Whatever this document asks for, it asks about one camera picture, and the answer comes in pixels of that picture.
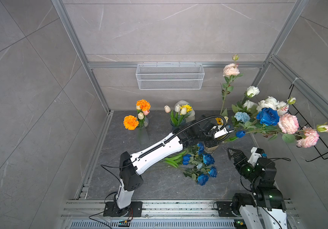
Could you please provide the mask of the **blue rose vase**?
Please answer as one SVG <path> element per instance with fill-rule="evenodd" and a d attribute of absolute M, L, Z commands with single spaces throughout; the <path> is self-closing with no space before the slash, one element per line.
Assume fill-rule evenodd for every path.
<path fill-rule="evenodd" d="M 197 151 L 197 154 L 200 156 L 200 155 L 203 155 L 205 153 L 205 146 L 203 143 L 198 143 L 197 144 L 197 147 L 198 147 L 198 151 Z"/>
<path fill-rule="evenodd" d="M 256 116 L 261 124 L 266 126 L 276 126 L 280 121 L 280 117 L 276 110 L 272 108 L 263 108 Z"/>

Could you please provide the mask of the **blue tulip vase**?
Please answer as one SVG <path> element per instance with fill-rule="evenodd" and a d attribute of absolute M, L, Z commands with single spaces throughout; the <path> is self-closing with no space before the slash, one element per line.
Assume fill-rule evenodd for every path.
<path fill-rule="evenodd" d="M 235 141 L 237 139 L 243 138 L 245 135 L 246 135 L 246 132 L 245 131 L 237 131 L 235 133 L 235 136 L 230 137 L 229 139 L 227 139 L 227 141 L 228 142 L 232 142 L 232 141 Z"/>
<path fill-rule="evenodd" d="M 186 154 L 183 156 L 182 164 L 188 165 L 192 159 L 193 157 L 190 154 Z"/>

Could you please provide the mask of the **blue rose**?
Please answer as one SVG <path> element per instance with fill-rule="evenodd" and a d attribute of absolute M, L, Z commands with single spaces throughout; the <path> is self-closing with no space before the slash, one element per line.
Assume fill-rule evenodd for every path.
<path fill-rule="evenodd" d="M 185 177 L 189 177 L 192 180 L 194 180 L 200 186 L 204 186 L 209 180 L 209 175 L 206 173 L 197 174 L 197 173 L 184 172 L 184 175 Z"/>
<path fill-rule="evenodd" d="M 203 163 L 206 165 L 213 165 L 215 163 L 215 160 L 210 154 L 204 154 Z"/>

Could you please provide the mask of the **blue rose low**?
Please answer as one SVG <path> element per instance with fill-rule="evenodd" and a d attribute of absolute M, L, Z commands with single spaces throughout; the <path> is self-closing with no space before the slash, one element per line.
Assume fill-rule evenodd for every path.
<path fill-rule="evenodd" d="M 211 167 L 208 171 L 208 175 L 210 177 L 217 177 L 217 169 L 215 167 Z"/>

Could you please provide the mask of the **cream wavy glass vase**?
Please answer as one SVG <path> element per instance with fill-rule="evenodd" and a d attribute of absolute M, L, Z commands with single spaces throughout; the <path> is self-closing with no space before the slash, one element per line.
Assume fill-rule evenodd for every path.
<path fill-rule="evenodd" d="M 214 146 L 214 147 L 205 147 L 205 151 L 206 151 L 207 153 L 212 154 L 212 153 L 214 153 L 214 151 L 215 151 L 217 148 L 218 148 L 218 146 Z"/>

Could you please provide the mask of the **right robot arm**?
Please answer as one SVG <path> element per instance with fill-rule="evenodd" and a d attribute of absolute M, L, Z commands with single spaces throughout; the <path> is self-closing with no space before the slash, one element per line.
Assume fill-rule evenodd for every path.
<path fill-rule="evenodd" d="M 263 149 L 253 147 L 251 156 L 228 148 L 228 157 L 241 178 L 250 182 L 247 193 L 236 193 L 231 209 L 241 216 L 248 229 L 286 229 L 287 213 L 284 197 L 275 186 L 276 158 L 268 158 Z"/>

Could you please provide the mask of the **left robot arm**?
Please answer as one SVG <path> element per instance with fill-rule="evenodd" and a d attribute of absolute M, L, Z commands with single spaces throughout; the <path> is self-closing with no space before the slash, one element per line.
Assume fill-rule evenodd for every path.
<path fill-rule="evenodd" d="M 203 116 L 184 124 L 152 146 L 129 154 L 123 152 L 120 156 L 119 176 L 120 186 L 114 193 L 114 200 L 105 203 L 101 215 L 108 217 L 136 216 L 135 211 L 141 202 L 132 202 L 136 189 L 143 185 L 142 174 L 152 165 L 162 159 L 181 152 L 183 149 L 202 142 L 205 147 L 218 146 L 234 131 L 232 123 L 228 123 L 221 115 Z"/>

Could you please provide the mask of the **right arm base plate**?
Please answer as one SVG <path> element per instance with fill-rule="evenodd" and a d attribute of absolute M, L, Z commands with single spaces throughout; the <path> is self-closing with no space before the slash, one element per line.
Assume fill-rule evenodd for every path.
<path fill-rule="evenodd" d="M 216 201 L 213 207 L 219 217 L 237 217 L 233 212 L 231 201 Z"/>

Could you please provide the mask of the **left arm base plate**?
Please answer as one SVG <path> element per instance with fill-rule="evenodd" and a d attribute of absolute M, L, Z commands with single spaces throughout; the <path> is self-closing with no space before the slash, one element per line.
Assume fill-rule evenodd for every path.
<path fill-rule="evenodd" d="M 140 217 L 143 210 L 143 202 L 134 201 L 130 206 L 120 209 L 116 202 L 109 201 L 105 204 L 103 216 L 105 217 Z"/>

